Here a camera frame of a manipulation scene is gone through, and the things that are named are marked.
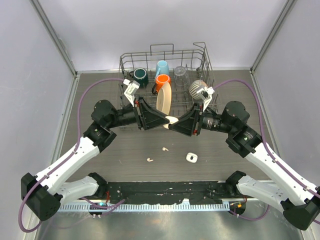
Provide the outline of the beige earbud charging case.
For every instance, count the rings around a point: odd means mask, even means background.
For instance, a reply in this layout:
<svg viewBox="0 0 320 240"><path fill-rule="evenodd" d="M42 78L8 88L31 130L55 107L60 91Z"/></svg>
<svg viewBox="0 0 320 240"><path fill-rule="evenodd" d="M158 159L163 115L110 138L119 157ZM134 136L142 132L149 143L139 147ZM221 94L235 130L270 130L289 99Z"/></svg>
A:
<svg viewBox="0 0 320 240"><path fill-rule="evenodd" d="M172 124L174 124L174 123L176 123L176 122L178 122L179 121L179 119L177 118L177 117L174 117L174 116L166 116L165 117L167 120L169 120L169 122L168 123L166 123L166 124L164 124L163 125L163 127L165 128L165 129L169 129L169 126L170 125L172 125Z"/></svg>

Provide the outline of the white earbud charging case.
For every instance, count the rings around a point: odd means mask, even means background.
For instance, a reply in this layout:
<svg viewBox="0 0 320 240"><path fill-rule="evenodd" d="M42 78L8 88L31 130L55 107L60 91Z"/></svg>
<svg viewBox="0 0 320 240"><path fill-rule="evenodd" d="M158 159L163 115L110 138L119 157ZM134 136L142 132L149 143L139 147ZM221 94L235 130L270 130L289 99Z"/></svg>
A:
<svg viewBox="0 0 320 240"><path fill-rule="evenodd" d="M187 162L195 164L198 161L198 155L192 152L188 152L185 159Z"/></svg>

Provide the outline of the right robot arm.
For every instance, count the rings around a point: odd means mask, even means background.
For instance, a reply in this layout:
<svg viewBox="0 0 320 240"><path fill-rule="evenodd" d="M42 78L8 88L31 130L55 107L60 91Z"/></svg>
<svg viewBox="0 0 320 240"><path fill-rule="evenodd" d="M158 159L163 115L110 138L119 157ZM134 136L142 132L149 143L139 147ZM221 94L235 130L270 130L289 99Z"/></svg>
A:
<svg viewBox="0 0 320 240"><path fill-rule="evenodd" d="M320 188L293 170L266 143L265 138L248 126L250 115L239 101L226 104L222 114L202 110L195 104L186 114L170 123L172 131L192 136L201 130L226 133L228 147L261 169L275 187L259 183L243 172L234 172L226 181L226 193L256 198L282 212L300 230L307 230L320 213Z"/></svg>

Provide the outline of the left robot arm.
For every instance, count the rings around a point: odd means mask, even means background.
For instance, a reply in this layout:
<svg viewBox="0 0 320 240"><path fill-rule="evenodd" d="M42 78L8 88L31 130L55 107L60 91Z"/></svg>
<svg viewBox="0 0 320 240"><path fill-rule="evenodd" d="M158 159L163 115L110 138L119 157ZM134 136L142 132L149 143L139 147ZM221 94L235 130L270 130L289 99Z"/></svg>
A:
<svg viewBox="0 0 320 240"><path fill-rule="evenodd" d="M68 182L81 166L104 151L116 138L112 128L136 123L144 130L169 123L170 105L159 103L151 107L143 97L122 109L116 109L108 100L98 101L93 109L92 124L80 135L73 148L55 163L36 175L21 178L21 198L40 221L51 218L61 205L92 197L102 199L107 192L107 182L96 172L81 180Z"/></svg>

